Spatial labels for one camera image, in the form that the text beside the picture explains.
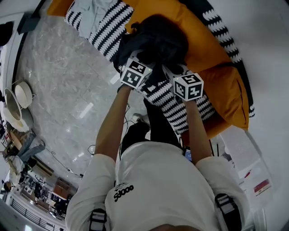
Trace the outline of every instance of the gray marble floor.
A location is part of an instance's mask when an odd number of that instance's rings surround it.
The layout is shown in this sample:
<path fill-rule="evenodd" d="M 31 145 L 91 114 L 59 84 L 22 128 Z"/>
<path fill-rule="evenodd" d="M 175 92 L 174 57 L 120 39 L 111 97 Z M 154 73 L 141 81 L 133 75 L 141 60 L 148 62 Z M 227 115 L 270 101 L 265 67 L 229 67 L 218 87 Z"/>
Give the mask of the gray marble floor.
<path fill-rule="evenodd" d="M 63 18 L 41 10 L 37 28 L 25 40 L 17 79 L 24 79 L 37 96 L 29 107 L 33 130 L 55 157 L 76 174 L 83 174 L 98 129 L 109 110 L 120 82 L 110 64 Z M 142 96 L 133 92 L 128 118 L 145 113 Z M 45 150 L 37 155 L 55 173 L 77 186 L 80 179 L 70 174 Z"/>

